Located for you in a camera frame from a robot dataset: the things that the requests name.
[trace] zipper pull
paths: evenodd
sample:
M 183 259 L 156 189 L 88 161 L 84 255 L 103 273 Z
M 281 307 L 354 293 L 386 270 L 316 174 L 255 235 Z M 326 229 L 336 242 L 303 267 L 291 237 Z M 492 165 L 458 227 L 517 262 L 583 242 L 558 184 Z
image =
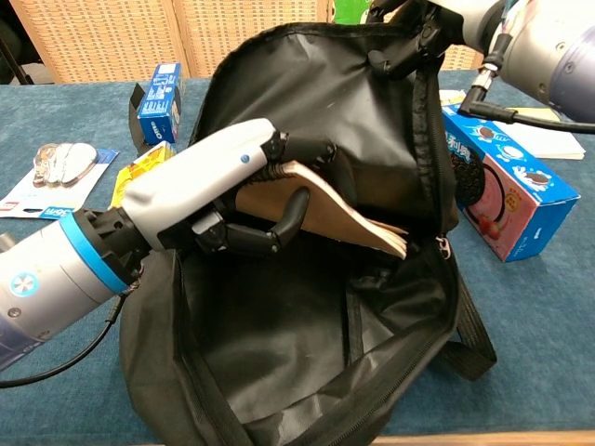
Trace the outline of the zipper pull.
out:
M 446 260 L 448 260 L 451 255 L 453 254 L 452 250 L 450 249 L 450 242 L 446 237 L 436 237 L 438 241 L 438 245 L 440 246 L 440 250 L 443 253 L 443 256 Z

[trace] black fabric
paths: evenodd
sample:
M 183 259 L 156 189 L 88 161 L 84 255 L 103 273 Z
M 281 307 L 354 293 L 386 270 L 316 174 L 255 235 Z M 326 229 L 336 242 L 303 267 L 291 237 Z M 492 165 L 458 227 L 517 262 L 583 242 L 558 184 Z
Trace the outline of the black fabric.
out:
M 442 60 L 389 81 L 367 53 L 395 42 L 406 36 L 393 26 L 285 25 L 215 73 L 191 142 L 261 117 L 330 139 L 354 206 L 409 230 L 407 258 L 306 232 L 266 258 L 194 246 L 152 256 L 125 306 L 121 355 L 135 409 L 166 444 L 366 444 L 444 346 L 459 370 L 479 371 L 449 343 L 459 326 L 472 351 L 480 332 L 437 240 L 456 224 Z

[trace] table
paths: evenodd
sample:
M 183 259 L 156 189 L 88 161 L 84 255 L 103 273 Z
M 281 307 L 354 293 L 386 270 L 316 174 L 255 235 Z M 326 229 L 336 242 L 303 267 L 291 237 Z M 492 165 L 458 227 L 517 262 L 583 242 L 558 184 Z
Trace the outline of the table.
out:
M 443 72 L 442 88 L 467 88 L 472 72 Z M 127 128 L 133 84 L 34 85 L 0 88 L 0 195 L 30 169 L 50 141 L 84 141 L 121 153 L 87 207 L 105 209 L 117 171 L 135 158 Z M 187 83 L 180 128 L 186 147 L 208 82 Z M 535 103 L 505 85 L 490 99 Z M 464 219 L 451 241 L 499 363 L 469 383 L 430 367 L 405 393 L 386 435 L 580 430 L 595 427 L 595 138 L 579 137 L 584 161 L 548 164 L 582 198 L 538 257 L 502 264 Z M 0 219 L 18 239 L 46 222 Z M 100 330 L 103 306 L 0 374 L 9 379 L 69 359 Z M 141 444 L 156 442 L 131 408 L 117 352 L 117 329 L 68 372 L 30 387 L 0 391 L 0 445 Z

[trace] cookie image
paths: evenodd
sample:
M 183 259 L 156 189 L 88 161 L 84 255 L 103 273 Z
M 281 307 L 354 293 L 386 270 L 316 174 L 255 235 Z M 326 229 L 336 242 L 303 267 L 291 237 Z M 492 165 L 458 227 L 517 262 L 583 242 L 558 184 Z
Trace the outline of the cookie image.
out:
M 485 188 L 485 172 L 482 160 L 474 151 L 469 151 L 470 162 L 450 154 L 450 161 L 455 170 L 455 198 L 463 206 L 476 204 L 483 196 Z
M 489 221 L 499 222 L 505 211 L 505 194 L 502 182 L 496 171 L 489 165 L 483 165 L 485 186 L 481 199 L 468 206 L 474 216 L 485 216 Z
M 527 175 L 527 178 L 531 179 L 535 184 L 539 186 L 546 186 L 549 183 L 549 178 L 543 174 L 538 174 L 535 172 L 530 172 Z
M 494 137 L 494 132 L 492 131 L 492 129 L 487 127 L 480 127 L 479 133 L 482 136 L 482 138 L 492 139 Z
M 512 146 L 500 147 L 500 146 L 498 146 L 498 148 L 500 149 L 500 152 L 507 158 L 510 158 L 513 160 L 522 160 L 524 158 L 524 155 L 522 154 L 522 152 L 519 149 L 517 149 L 516 147 L 512 147 Z
M 521 205 L 521 197 L 517 192 L 510 192 L 506 194 L 504 198 L 504 204 L 509 212 L 517 212 Z

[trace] snack package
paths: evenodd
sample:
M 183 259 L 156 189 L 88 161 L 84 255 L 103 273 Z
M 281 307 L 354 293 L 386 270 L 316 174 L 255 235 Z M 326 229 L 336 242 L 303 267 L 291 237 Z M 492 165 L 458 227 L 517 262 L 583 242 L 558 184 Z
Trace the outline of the snack package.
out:
M 110 207 L 120 206 L 122 198 L 124 198 L 124 189 L 130 181 L 140 177 L 145 172 L 149 172 L 154 169 L 155 166 L 164 163 L 175 154 L 176 152 L 171 144 L 164 141 L 157 144 L 144 155 L 137 158 L 133 163 L 120 170 L 120 172 L 118 172 L 118 177 L 115 180 Z

